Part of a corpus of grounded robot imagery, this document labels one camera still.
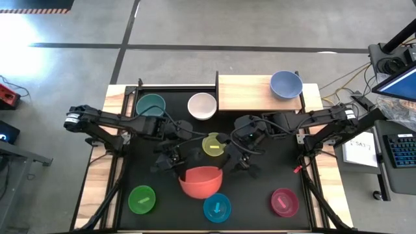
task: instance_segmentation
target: white bowl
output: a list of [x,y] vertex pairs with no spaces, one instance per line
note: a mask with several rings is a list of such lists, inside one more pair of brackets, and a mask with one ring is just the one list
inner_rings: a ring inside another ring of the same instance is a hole
[[188,101],[188,111],[197,120],[208,120],[215,114],[216,100],[207,93],[195,94]]

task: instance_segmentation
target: wooden shelf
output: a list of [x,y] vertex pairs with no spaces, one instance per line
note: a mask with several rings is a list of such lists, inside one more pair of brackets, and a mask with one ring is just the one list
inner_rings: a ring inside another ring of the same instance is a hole
[[270,91],[271,75],[219,75],[218,110],[220,111],[299,111],[299,96],[276,99]]

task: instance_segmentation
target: blue bowl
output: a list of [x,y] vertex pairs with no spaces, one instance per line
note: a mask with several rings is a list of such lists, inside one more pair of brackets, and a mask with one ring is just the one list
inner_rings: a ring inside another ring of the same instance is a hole
[[[166,108],[166,102],[164,101],[163,97],[157,94],[146,94],[145,96],[140,98],[139,101],[137,101],[136,112],[137,114],[140,114],[141,112],[143,112],[144,110],[146,110],[147,108],[153,105],[156,105],[163,110]],[[163,111],[161,109],[154,107],[154,108],[147,110],[142,115],[143,116],[162,116]]]
[[203,214],[211,222],[224,222],[231,214],[231,202],[229,202],[227,196],[216,193],[204,201]]
[[297,97],[303,89],[300,77],[291,71],[278,71],[272,75],[270,89],[278,99],[291,99]]

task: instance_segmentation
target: red bowl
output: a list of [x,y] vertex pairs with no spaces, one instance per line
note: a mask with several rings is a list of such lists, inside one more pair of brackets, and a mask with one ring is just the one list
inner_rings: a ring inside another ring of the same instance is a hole
[[222,170],[215,166],[200,166],[187,170],[185,181],[179,178],[182,190],[191,198],[206,199],[221,187]]
[[273,192],[272,208],[274,212],[282,217],[292,217],[299,210],[299,200],[290,189],[279,188]]

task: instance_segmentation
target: concrete floor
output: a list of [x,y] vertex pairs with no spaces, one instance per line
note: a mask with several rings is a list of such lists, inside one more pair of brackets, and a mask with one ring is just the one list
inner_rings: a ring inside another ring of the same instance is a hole
[[[36,179],[25,185],[13,226],[33,233],[68,230],[91,148],[86,135],[65,131],[65,113],[72,105],[102,106],[119,51],[26,45],[120,44],[133,2],[75,0],[67,15],[0,15],[0,74],[27,87],[32,97],[0,117],[21,129],[19,147],[55,159],[50,168],[33,167]],[[129,43],[364,49],[388,41],[415,13],[411,0],[141,0]],[[368,61],[366,54],[127,50],[117,83],[134,84],[138,78],[151,84],[213,83],[216,70],[298,70],[305,83],[322,86]],[[363,91],[365,83],[359,78],[348,87]],[[350,101],[344,91],[340,97]],[[416,196],[374,201],[375,175],[341,175],[355,227],[414,232]]]

